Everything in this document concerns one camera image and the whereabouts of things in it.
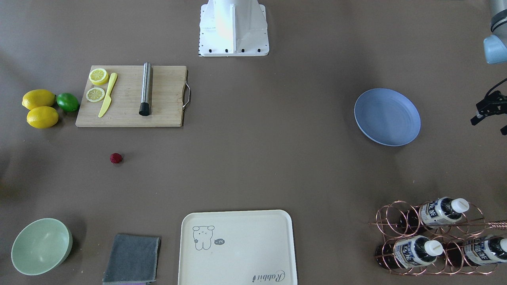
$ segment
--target gray towel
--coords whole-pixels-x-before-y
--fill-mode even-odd
[[[102,284],[155,281],[159,242],[158,237],[117,234]]]

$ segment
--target red berry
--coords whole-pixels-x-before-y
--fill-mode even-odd
[[[120,163],[123,160],[122,156],[119,153],[113,153],[109,157],[112,163]]]

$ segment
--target bowl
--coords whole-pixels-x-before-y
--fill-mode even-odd
[[[14,240],[11,259],[25,275],[39,275],[60,265],[72,247],[72,235],[61,221],[45,218],[26,226]]]
[[[406,145],[421,130],[421,118],[414,104],[391,89],[375,88],[361,94],[354,116],[368,138],[385,146]]]

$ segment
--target cutting board handle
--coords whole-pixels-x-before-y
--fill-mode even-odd
[[[188,98],[187,102],[185,104],[183,104],[183,107],[182,107],[183,111],[185,111],[185,108],[187,107],[187,105],[190,104],[190,98],[192,97],[192,91],[190,90],[190,86],[186,80],[185,80],[185,86],[186,86],[185,89],[188,89],[188,91],[189,91],[189,98]]]

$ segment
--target metal muddler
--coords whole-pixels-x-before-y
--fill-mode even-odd
[[[152,65],[149,62],[145,62],[144,71],[142,73],[141,107],[139,108],[139,115],[141,116],[150,115],[151,97],[152,97]]]

